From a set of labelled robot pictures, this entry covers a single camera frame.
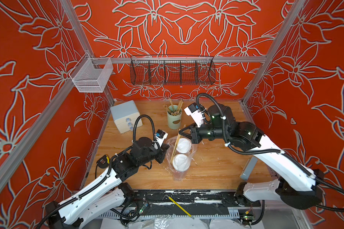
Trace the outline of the cream milk tea cup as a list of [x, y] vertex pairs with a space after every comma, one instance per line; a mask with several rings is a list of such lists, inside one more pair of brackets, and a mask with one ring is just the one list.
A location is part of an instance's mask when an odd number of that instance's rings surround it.
[[190, 152], [192, 148], [192, 143], [189, 139], [187, 138], [181, 138], [177, 144], [177, 152], [181, 154], [187, 154]]

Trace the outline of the clear plastic carrier bag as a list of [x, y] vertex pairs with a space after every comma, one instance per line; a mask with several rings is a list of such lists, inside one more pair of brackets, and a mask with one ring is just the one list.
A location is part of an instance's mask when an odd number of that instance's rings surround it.
[[197, 146], [192, 144], [188, 138], [181, 137], [175, 145], [177, 136], [167, 140], [169, 149], [166, 153], [165, 167], [174, 180], [182, 181], [191, 166]]

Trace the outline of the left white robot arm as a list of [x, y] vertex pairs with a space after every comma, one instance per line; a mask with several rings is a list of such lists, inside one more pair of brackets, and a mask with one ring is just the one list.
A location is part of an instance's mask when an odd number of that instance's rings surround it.
[[51, 229], [82, 229], [99, 215], [131, 201], [134, 192], [126, 180], [136, 174], [139, 167], [147, 167], [156, 161], [161, 164], [169, 145], [165, 144], [168, 134], [152, 126], [152, 138], [136, 138], [137, 124], [142, 118], [152, 121], [146, 114], [135, 121], [132, 145], [106, 159], [105, 171], [73, 196], [46, 205], [46, 215], [36, 226], [45, 223]]

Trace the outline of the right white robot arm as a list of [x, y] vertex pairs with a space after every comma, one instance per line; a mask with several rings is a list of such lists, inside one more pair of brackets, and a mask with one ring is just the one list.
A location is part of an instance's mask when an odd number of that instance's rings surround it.
[[240, 205], [259, 200], [281, 200], [298, 210], [318, 207], [344, 212], [344, 208], [322, 205], [323, 191], [320, 186], [342, 195], [344, 189], [327, 183], [322, 171], [312, 170], [296, 161], [253, 123], [236, 121], [230, 107], [218, 103], [207, 93], [200, 93], [184, 112], [194, 123], [181, 129], [179, 134], [190, 139], [192, 144], [199, 144], [203, 139], [222, 139], [231, 151], [254, 156], [279, 174], [279, 178], [272, 182], [242, 182], [236, 192]]

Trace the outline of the green chopstick holder cup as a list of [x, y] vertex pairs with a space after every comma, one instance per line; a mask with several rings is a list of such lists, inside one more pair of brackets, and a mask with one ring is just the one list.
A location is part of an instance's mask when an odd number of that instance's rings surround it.
[[182, 114], [172, 116], [167, 114], [168, 127], [171, 129], [179, 129], [182, 123]]

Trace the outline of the white drawer box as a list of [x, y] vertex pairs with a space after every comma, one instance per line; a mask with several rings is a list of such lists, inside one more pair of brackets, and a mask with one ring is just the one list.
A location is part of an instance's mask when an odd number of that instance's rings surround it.
[[121, 134], [133, 131], [136, 119], [140, 116], [133, 100], [110, 108], [113, 121]]

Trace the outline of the yellow tape measure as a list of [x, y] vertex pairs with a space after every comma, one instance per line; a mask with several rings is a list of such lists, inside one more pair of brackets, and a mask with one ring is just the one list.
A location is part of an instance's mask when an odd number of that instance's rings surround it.
[[110, 165], [110, 159], [107, 155], [103, 155], [97, 160], [97, 166], [101, 169], [106, 169]]

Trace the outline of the yellow pencil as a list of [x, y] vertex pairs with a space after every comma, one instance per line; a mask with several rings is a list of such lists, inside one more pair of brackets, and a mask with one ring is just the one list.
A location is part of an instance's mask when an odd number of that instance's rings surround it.
[[180, 210], [182, 210], [188, 217], [195, 219], [187, 210], [185, 210], [180, 204], [178, 204], [174, 199], [172, 199], [168, 195], [164, 195], [167, 199], [169, 199], [173, 204], [175, 204]]

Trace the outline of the clear plastic hanging bin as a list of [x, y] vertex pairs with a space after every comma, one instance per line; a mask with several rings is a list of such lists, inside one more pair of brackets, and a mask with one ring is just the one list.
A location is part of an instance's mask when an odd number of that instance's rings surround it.
[[102, 93], [113, 69], [110, 58], [92, 58], [85, 53], [69, 76], [80, 93]]

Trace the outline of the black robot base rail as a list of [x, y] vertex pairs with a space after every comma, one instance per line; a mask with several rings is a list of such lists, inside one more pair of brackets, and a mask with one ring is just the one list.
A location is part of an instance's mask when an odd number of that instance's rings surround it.
[[171, 197], [179, 204], [221, 204], [225, 207], [260, 207], [261, 202], [238, 200], [234, 190], [199, 189], [139, 189], [134, 191], [133, 199], [146, 200], [149, 203], [163, 204]]

